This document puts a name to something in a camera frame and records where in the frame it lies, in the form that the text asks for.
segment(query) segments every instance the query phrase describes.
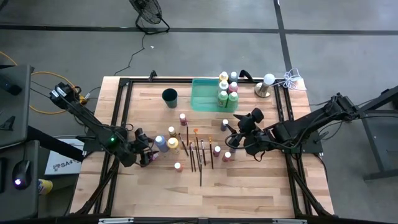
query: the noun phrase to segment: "fan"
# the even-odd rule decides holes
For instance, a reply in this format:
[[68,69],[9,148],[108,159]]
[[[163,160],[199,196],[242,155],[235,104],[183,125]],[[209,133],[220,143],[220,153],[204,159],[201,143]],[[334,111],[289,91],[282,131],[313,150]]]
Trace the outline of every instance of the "fan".
[[[162,18],[162,10],[157,0],[129,0],[134,9],[138,12],[136,19],[136,27],[145,34],[152,35],[162,32],[169,32],[170,26]],[[147,29],[140,27],[138,21],[140,18],[145,19],[150,24],[159,24],[161,21],[166,24],[167,29],[155,32],[148,32]]]

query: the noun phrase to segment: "yellow cable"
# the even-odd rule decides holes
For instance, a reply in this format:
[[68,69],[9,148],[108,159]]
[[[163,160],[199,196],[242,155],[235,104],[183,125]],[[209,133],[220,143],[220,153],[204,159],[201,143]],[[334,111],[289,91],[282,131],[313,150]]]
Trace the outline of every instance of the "yellow cable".
[[[5,56],[6,58],[8,58],[15,66],[18,65],[12,58],[10,58],[10,56],[6,55],[6,54],[3,53],[2,51],[0,51],[0,54],[3,55],[3,56]],[[32,75],[37,75],[37,74],[53,75],[53,76],[55,76],[55,77],[58,77],[58,78],[61,78],[61,79],[65,80],[67,83],[69,83],[69,84],[72,86],[72,88],[75,87],[74,84],[73,84],[72,82],[70,82],[67,78],[63,77],[62,75],[58,75],[58,74],[53,73],[53,72],[34,72],[34,73],[32,73]],[[36,111],[36,112],[38,112],[38,113],[47,114],[47,115],[60,114],[60,113],[64,113],[64,112],[65,112],[65,110],[56,111],[56,112],[47,112],[47,111],[38,110],[38,109],[34,108],[32,105],[29,105],[29,107],[30,107],[32,110],[34,110],[34,111]]]
[[[53,73],[53,72],[34,72],[34,73],[32,73],[32,75],[37,75],[37,74],[53,75],[53,76],[55,76],[55,77],[58,77],[58,78],[61,78],[61,79],[65,80],[67,83],[69,83],[69,84],[72,86],[72,88],[75,87],[74,84],[73,84],[72,82],[70,82],[67,78],[63,77],[62,75],[58,75],[58,74]],[[47,114],[47,115],[60,114],[60,113],[64,113],[64,112],[65,112],[65,110],[56,111],[56,112],[46,112],[46,111],[38,110],[38,109],[34,108],[32,105],[29,105],[29,107],[30,107],[32,110],[34,110],[34,111],[36,111],[36,112],[38,112],[38,113]]]
[[5,56],[6,58],[8,58],[8,60],[10,60],[12,63],[14,63],[15,66],[18,65],[12,58],[10,58],[8,55],[6,55],[5,53],[3,53],[2,51],[0,51],[0,54],[3,55],[3,56]]

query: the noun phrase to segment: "green paint bottle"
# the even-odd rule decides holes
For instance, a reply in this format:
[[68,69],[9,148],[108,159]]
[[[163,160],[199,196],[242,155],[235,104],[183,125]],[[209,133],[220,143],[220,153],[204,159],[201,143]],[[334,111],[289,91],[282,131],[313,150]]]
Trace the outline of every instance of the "green paint bottle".
[[239,97],[236,92],[230,93],[228,97],[228,104],[226,105],[226,107],[235,110],[238,107],[238,98]]
[[225,107],[226,102],[228,101],[228,94],[226,91],[221,91],[218,94],[218,106],[219,107]]

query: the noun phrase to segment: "fan stand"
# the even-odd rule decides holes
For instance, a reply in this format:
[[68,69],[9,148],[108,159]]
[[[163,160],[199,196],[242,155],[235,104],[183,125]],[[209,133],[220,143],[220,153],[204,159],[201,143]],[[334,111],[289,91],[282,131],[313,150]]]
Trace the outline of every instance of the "fan stand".
[[139,30],[143,31],[146,35],[153,35],[153,34],[159,34],[159,33],[163,33],[163,32],[169,32],[169,30],[170,30],[170,26],[166,23],[166,21],[164,21],[163,18],[161,18],[161,17],[158,16],[158,18],[159,18],[164,24],[166,24],[167,29],[166,29],[166,30],[161,30],[161,31],[155,31],[155,32],[148,32],[148,31],[147,31],[148,28],[146,28],[146,27],[143,28],[143,27],[141,27],[141,26],[138,25],[138,21],[139,21],[140,18],[141,18],[141,13],[138,15],[138,17],[137,17],[137,19],[136,19],[136,27],[137,27]]

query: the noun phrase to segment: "black cup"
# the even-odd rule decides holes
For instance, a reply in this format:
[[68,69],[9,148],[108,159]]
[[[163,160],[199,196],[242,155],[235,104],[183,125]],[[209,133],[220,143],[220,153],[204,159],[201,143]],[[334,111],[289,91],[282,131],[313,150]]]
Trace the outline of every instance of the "black cup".
[[177,91],[174,89],[166,89],[163,91],[162,98],[169,108],[177,107]]

